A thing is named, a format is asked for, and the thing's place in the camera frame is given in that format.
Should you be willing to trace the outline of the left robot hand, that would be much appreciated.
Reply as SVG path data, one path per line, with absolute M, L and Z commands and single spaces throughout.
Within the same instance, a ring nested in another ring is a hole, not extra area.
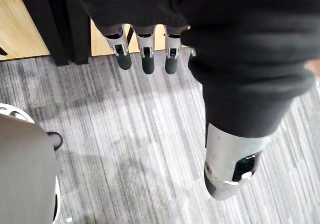
M 204 180 L 216 200 L 255 173 L 268 137 L 314 83 L 320 0 L 80 0 L 99 31 L 166 24 L 191 48 L 205 105 Z

